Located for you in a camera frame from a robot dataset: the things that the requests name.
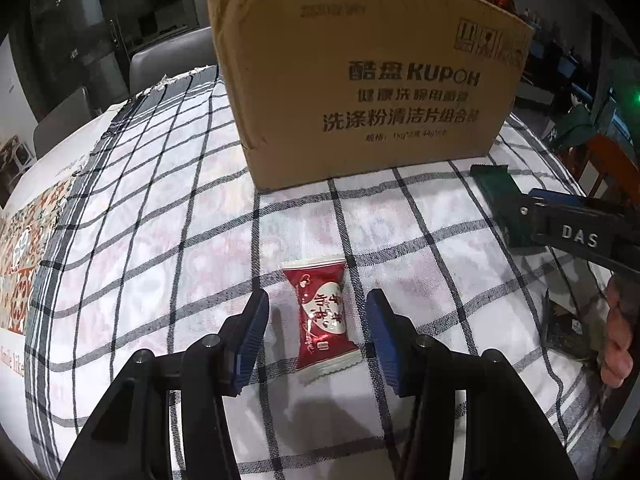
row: gray chair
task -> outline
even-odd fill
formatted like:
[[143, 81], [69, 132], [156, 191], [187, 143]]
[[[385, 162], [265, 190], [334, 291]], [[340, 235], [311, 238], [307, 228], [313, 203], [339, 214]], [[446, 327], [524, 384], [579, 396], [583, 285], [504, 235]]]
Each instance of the gray chair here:
[[133, 56], [129, 69], [131, 95], [159, 82], [164, 75], [173, 77], [193, 68], [215, 63], [216, 52], [211, 27], [181, 34]]
[[95, 112], [89, 104], [87, 90], [81, 86], [36, 126], [33, 131], [33, 146], [36, 149], [36, 157], [42, 158], [60, 141], [66, 139], [94, 117]]

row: wrapped candy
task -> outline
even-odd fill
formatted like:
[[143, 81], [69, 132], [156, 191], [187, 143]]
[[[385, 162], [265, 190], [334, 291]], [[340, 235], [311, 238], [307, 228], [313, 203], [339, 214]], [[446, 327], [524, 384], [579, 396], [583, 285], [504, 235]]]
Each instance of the wrapped candy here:
[[362, 361], [360, 349], [347, 336], [340, 287], [345, 265], [340, 257], [282, 265], [284, 275], [296, 289], [300, 307], [296, 370], [303, 383]]

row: human hand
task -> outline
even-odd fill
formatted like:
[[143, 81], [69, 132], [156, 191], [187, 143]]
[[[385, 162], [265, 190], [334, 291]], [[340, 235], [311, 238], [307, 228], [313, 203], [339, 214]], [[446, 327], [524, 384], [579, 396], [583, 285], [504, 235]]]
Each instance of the human hand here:
[[607, 339], [600, 376], [605, 384], [617, 388], [631, 373], [634, 361], [628, 352], [633, 333], [629, 322], [620, 312], [620, 292], [613, 276], [607, 285], [607, 303], [609, 303], [606, 324]]

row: black and white tablecloth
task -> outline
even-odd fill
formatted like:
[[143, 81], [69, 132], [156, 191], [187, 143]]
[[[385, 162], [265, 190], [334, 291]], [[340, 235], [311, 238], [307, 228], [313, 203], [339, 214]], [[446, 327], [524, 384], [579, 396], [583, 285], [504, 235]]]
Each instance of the black and white tablecloth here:
[[[477, 163], [508, 164], [525, 192], [582, 193], [512, 116], [486, 158], [259, 194], [215, 67], [132, 99], [76, 178], [34, 279], [25, 383], [40, 468], [56, 475], [134, 351], [186, 349], [217, 331], [261, 286], [271, 301], [264, 345], [250, 385], [225, 399], [241, 473], [392, 478], [411, 399], [399, 399], [385, 385], [371, 343], [365, 296], [381, 287], [396, 312], [451, 349], [500, 349], [580, 475], [590, 478], [602, 436], [598, 378], [541, 349], [542, 297], [549, 289], [559, 303], [577, 307], [597, 341], [610, 273], [561, 251], [510, 254], [469, 178]], [[295, 375], [296, 296], [280, 265], [336, 253], [348, 263], [348, 332], [365, 359], [303, 386]], [[452, 478], [462, 474], [463, 392], [456, 416]], [[179, 392], [171, 396], [170, 429], [180, 478]]]

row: brown cardboard box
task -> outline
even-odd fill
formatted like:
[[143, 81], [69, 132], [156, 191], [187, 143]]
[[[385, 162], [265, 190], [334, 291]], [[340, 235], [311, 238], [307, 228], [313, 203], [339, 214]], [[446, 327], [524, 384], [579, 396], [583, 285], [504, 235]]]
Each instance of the brown cardboard box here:
[[533, 31], [482, 0], [207, 0], [260, 190], [487, 153]]

